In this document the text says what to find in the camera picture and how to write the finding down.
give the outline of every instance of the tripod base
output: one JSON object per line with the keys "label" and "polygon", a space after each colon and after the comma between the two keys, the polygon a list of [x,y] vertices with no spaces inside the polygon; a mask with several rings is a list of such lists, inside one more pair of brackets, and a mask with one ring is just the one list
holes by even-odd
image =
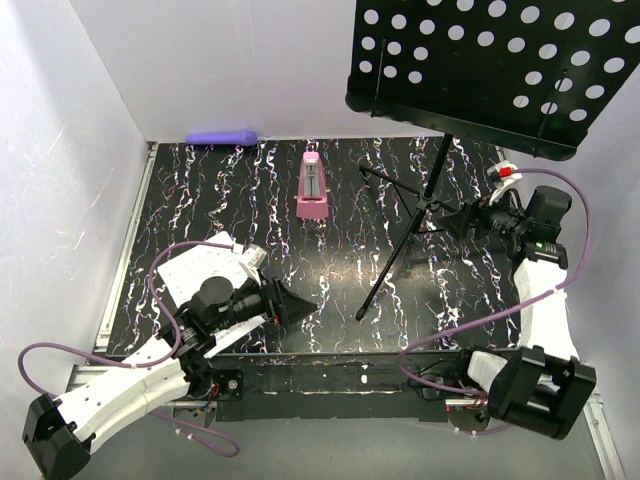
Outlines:
{"label": "tripod base", "polygon": [[387,263],[382,269],[382,272],[380,272],[380,275],[378,275],[378,279],[376,280],[376,283],[374,284],[373,288],[369,291],[369,294],[367,295],[367,298],[362,304],[362,307],[356,313],[356,320],[360,321],[366,315],[367,310],[371,305],[371,302],[373,301],[374,297],[376,296],[376,293],[378,293],[378,290],[382,286],[382,283],[384,282],[387,274],[389,273],[389,270],[391,270],[393,263],[396,261],[396,259],[400,255],[400,252],[402,252],[402,249],[404,248],[407,241],[409,240],[409,237],[412,234],[435,233],[438,231],[443,231],[443,230],[420,231],[420,226],[422,225],[422,221],[424,220],[424,217],[427,214],[427,210],[436,211],[438,208],[442,207],[443,209],[450,212],[455,211],[455,209],[449,207],[448,205],[438,200],[434,200],[432,198],[433,192],[436,187],[436,182],[444,166],[445,160],[447,158],[447,152],[449,150],[449,147],[451,146],[452,140],[453,140],[453,136],[449,134],[445,135],[444,138],[442,139],[442,143],[440,144],[440,151],[438,152],[436,163],[434,164],[433,169],[431,170],[431,174],[429,175],[429,181],[427,183],[427,188],[425,189],[424,193],[420,193],[419,190],[412,188],[409,185],[406,185],[402,182],[399,182],[398,180],[391,178],[383,173],[377,172],[367,166],[361,165],[359,167],[360,173],[364,177],[365,182],[367,181],[367,176],[369,174],[375,175],[376,177],[382,180],[386,180],[387,182],[390,182],[393,185],[393,187],[396,189],[396,192],[398,192],[398,195],[400,196],[400,200],[402,201],[402,204],[404,205],[404,208],[407,210],[407,212],[409,212],[409,207],[407,207],[407,204],[404,201],[404,198],[402,197],[402,194],[398,189],[401,188],[403,190],[406,190],[412,193],[413,195],[418,196],[419,200],[411,216],[411,221],[409,222],[409,225],[407,225],[407,227],[404,229],[404,232],[402,232],[402,237],[400,238],[400,241],[398,242],[397,245],[395,245],[393,252],[391,253],[391,256],[389,257],[389,259],[387,260]]}

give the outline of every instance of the music stand pole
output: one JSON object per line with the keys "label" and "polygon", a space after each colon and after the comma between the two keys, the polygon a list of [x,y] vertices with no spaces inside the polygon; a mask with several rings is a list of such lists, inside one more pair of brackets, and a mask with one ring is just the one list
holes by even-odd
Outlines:
{"label": "music stand pole", "polygon": [[382,272],[380,272],[380,275],[378,275],[378,279],[376,280],[376,283],[373,286],[373,288],[369,291],[369,295],[367,295],[367,298],[362,304],[362,307],[360,307],[360,309],[356,313],[356,320],[359,321],[364,318],[365,314],[367,313],[367,310],[369,309],[369,306],[371,305],[371,302],[373,301],[373,298],[376,296],[376,293],[378,293],[378,290],[382,286],[382,282],[384,282],[385,278],[387,277],[389,270],[391,270],[391,267],[393,266],[393,262],[395,262],[396,258],[398,258],[398,255],[400,255],[400,252],[402,251],[405,244],[409,240],[409,237],[411,236],[411,234],[430,233],[430,232],[419,232],[420,225],[422,225],[422,221],[424,220],[424,217],[427,213],[427,209],[435,205],[444,207],[444,205],[441,202],[433,199],[433,192],[436,189],[438,178],[440,177],[442,168],[444,167],[444,164],[447,161],[447,153],[449,152],[449,147],[451,146],[452,140],[453,140],[453,135],[449,135],[448,133],[445,134],[445,136],[442,138],[442,142],[440,142],[440,150],[438,151],[438,156],[436,157],[436,162],[434,163],[433,168],[431,169],[431,173],[429,174],[429,179],[427,180],[427,187],[425,188],[424,192],[422,192],[421,194],[417,190],[410,188],[407,185],[401,182],[398,182],[397,180],[394,180],[386,175],[376,172],[375,170],[372,170],[366,166],[360,166],[360,172],[363,174],[363,176],[364,176],[364,172],[366,172],[367,175],[368,174],[375,175],[378,178],[382,178],[383,180],[391,182],[397,187],[407,190],[413,194],[418,194],[419,199],[418,199],[418,204],[416,205],[415,212],[411,217],[411,221],[409,222],[409,225],[407,225],[407,228],[405,228],[404,232],[402,233],[402,237],[400,237],[400,241],[394,247],[393,252],[389,257],[389,260],[387,260],[387,263],[382,269]]}

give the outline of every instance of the music stand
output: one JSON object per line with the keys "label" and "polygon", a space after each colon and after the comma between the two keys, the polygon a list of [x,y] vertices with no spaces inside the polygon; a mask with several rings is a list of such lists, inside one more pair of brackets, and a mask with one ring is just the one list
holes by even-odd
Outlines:
{"label": "music stand", "polygon": [[371,116],[444,132],[400,241],[358,310],[361,320],[434,197],[454,135],[568,160],[640,63],[640,2],[358,0],[346,103]]}

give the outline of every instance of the round hole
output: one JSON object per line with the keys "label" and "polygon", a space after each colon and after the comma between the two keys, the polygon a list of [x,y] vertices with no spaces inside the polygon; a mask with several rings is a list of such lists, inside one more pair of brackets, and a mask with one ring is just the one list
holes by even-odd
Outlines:
{"label": "round hole", "polygon": [[461,12],[468,12],[473,8],[473,0],[458,0],[456,5]]}
{"label": "round hole", "polygon": [[570,28],[575,21],[576,17],[573,16],[573,13],[564,12],[556,17],[556,19],[553,21],[553,25],[558,30],[566,30],[567,28]]}
{"label": "round hole", "polygon": [[363,73],[369,73],[371,70],[373,70],[373,65],[371,65],[371,62],[368,62],[366,60],[363,60],[362,62],[360,62],[360,71]]}
{"label": "round hole", "polygon": [[573,87],[573,80],[571,80],[570,78],[563,78],[562,80],[558,80],[556,82],[556,90],[558,90],[559,92],[566,92],[568,90],[571,90],[571,87]]}
{"label": "round hole", "polygon": [[488,47],[493,43],[494,40],[495,37],[491,32],[482,32],[480,35],[478,35],[478,44],[481,47]]}
{"label": "round hole", "polygon": [[604,64],[604,71],[607,73],[617,73],[624,67],[624,60],[620,57],[615,57],[607,60]]}
{"label": "round hole", "polygon": [[640,25],[630,28],[629,31],[624,35],[624,39],[627,43],[640,42]]}
{"label": "round hole", "polygon": [[580,50],[579,52],[571,55],[571,64],[575,65],[576,67],[581,67],[582,65],[585,65],[590,58],[591,55],[589,55],[589,52],[587,52],[586,50]]}
{"label": "round hole", "polygon": [[527,105],[529,105],[529,97],[525,95],[518,95],[516,98],[513,99],[513,105],[518,108],[524,108]]}
{"label": "round hole", "polygon": [[489,15],[493,18],[501,17],[506,11],[507,4],[502,0],[496,0],[495,2],[491,2],[491,5],[489,5]]}
{"label": "round hole", "polygon": [[422,74],[420,72],[411,72],[409,74],[409,81],[411,83],[420,83],[422,81]]}
{"label": "round hole", "polygon": [[402,47],[398,42],[391,42],[387,45],[387,50],[391,55],[398,55],[402,51]]}
{"label": "round hole", "polygon": [[378,23],[379,18],[380,17],[378,16],[378,12],[376,12],[375,10],[367,10],[366,12],[364,12],[364,21],[369,25],[375,25],[376,23]]}
{"label": "round hole", "polygon": [[587,118],[587,111],[578,108],[569,114],[569,118],[574,122],[581,122],[585,118]]}
{"label": "round hole", "polygon": [[587,88],[585,95],[591,100],[600,98],[602,95],[604,95],[604,87],[602,85],[591,85],[589,88]]}
{"label": "round hole", "polygon": [[527,7],[520,14],[520,20],[523,23],[533,23],[540,17],[540,9],[538,7]]}
{"label": "round hole", "polygon": [[592,37],[601,37],[602,35],[607,33],[610,28],[611,22],[609,22],[609,20],[601,18],[600,20],[596,20],[591,24],[591,26],[589,27],[589,34]]}
{"label": "round hole", "polygon": [[547,111],[549,112],[549,115],[553,115],[554,113],[556,113],[558,111],[558,105],[555,103],[543,103],[542,104],[542,108],[540,108],[540,110],[542,111],[542,113],[544,113],[546,115]]}
{"label": "round hole", "polygon": [[413,51],[413,57],[416,60],[426,60],[426,58],[429,56],[429,51],[424,48],[424,47],[418,47]]}
{"label": "round hole", "polygon": [[516,37],[509,40],[509,43],[507,44],[507,48],[511,53],[519,53],[522,50],[524,50],[525,45],[526,43],[522,38]]}
{"label": "round hole", "polygon": [[555,57],[556,53],[558,53],[558,47],[553,43],[547,43],[546,45],[541,46],[540,50],[538,50],[538,55],[540,55],[540,58],[543,60],[549,60],[550,58]]}
{"label": "round hole", "polygon": [[524,77],[524,81],[529,85],[537,85],[542,81],[542,74],[540,72],[529,72]]}
{"label": "round hole", "polygon": [[373,50],[376,48],[376,41],[371,37],[364,37],[360,43],[365,50]]}
{"label": "round hole", "polygon": [[404,15],[394,15],[391,19],[391,25],[393,25],[393,28],[395,28],[396,30],[402,30],[407,26],[407,19],[404,18]]}
{"label": "round hole", "polygon": [[387,78],[393,78],[398,74],[396,67],[392,67],[391,65],[384,67],[384,70],[382,72],[384,73],[384,76]]}
{"label": "round hole", "polygon": [[460,25],[454,25],[449,29],[449,38],[451,40],[457,41],[464,37],[464,28]]}
{"label": "round hole", "polygon": [[436,30],[436,24],[431,20],[423,20],[420,22],[420,32],[424,35],[431,35]]}

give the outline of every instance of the gray floor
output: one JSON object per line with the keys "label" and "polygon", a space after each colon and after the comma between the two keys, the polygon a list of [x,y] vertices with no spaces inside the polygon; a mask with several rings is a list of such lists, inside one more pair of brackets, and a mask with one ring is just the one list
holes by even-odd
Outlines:
{"label": "gray floor", "polygon": [[238,457],[218,457],[174,435],[167,422],[145,417],[107,442],[76,479],[604,478],[583,417],[561,442],[515,427],[473,440],[401,419],[218,427],[240,441]]}

